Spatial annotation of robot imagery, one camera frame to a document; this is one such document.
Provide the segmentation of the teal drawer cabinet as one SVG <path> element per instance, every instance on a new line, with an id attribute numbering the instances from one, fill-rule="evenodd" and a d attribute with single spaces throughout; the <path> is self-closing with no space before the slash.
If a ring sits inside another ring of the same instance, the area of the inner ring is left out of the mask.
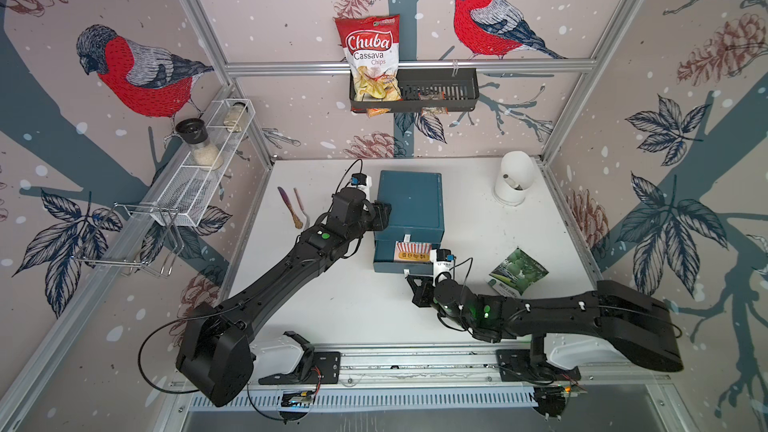
<path id="1" fill-rule="evenodd" d="M 375 232 L 376 241 L 440 244 L 445 230 L 440 173 L 383 170 L 377 199 L 389 204 L 388 226 Z"/>

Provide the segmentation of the green gourd seed bag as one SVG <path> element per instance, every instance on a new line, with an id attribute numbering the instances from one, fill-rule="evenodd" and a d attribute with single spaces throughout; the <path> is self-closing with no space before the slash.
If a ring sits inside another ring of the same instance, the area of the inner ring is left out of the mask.
<path id="1" fill-rule="evenodd" d="M 538 261 L 516 248 L 491 271 L 487 284 L 502 296 L 520 298 L 548 274 Z"/>

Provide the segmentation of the orange striped seed bag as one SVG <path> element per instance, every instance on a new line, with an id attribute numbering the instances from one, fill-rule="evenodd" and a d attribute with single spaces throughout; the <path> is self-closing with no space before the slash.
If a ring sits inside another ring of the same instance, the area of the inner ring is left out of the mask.
<path id="1" fill-rule="evenodd" d="M 396 242 L 394 249 L 394 261 L 428 263 L 432 245 L 422 242 Z"/>

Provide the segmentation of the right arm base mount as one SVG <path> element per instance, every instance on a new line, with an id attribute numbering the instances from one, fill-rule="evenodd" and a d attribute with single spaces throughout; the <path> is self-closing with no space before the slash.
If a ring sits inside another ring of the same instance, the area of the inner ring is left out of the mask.
<path id="1" fill-rule="evenodd" d="M 597 363 L 607 351 L 598 339 L 575 335 L 515 337 L 501 332 L 495 337 L 496 369 L 502 382 L 525 382 L 534 386 L 581 380 L 579 367 Z"/>

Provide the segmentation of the teal sliding drawer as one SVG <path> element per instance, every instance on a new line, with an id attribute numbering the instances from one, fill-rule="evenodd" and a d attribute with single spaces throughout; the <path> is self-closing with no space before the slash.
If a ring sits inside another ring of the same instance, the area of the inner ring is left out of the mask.
<path id="1" fill-rule="evenodd" d="M 437 250 L 444 234 L 403 234 L 389 237 L 374 235 L 373 270 L 376 273 L 390 273 L 414 276 L 432 276 L 431 253 Z"/>

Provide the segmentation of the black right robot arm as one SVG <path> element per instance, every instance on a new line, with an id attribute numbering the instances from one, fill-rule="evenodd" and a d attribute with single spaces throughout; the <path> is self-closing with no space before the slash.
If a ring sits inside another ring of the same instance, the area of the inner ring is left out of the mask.
<path id="1" fill-rule="evenodd" d="M 479 341 L 529 336 L 533 356 L 543 359 L 546 335 L 584 335 L 607 341 L 636 366 L 667 373 L 684 369 L 677 343 L 682 331 L 668 307 L 615 281 L 599 281 L 594 290 L 575 296 L 532 300 L 476 294 L 446 272 L 436 279 L 408 275 L 406 281 L 416 306 L 434 308 L 440 319 Z"/>

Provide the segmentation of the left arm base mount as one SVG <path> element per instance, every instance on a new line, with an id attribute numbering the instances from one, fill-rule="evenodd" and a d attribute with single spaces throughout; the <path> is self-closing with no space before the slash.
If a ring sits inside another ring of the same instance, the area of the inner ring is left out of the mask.
<path id="1" fill-rule="evenodd" d="M 318 351 L 300 334 L 281 336 L 250 345 L 254 358 L 252 379 L 259 385 L 337 384 L 340 352 Z"/>

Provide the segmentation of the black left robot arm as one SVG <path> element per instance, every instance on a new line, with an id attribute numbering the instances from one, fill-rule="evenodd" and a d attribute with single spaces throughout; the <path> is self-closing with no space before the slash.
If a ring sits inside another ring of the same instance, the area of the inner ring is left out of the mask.
<path id="1" fill-rule="evenodd" d="M 203 303 L 188 317 L 176 369 L 213 405 L 224 406 L 254 370 L 250 343 L 274 313 L 311 280 L 347 256 L 352 242 L 387 228 L 392 206 L 356 188 L 332 195 L 330 211 L 300 233 L 275 266 L 216 307 Z"/>

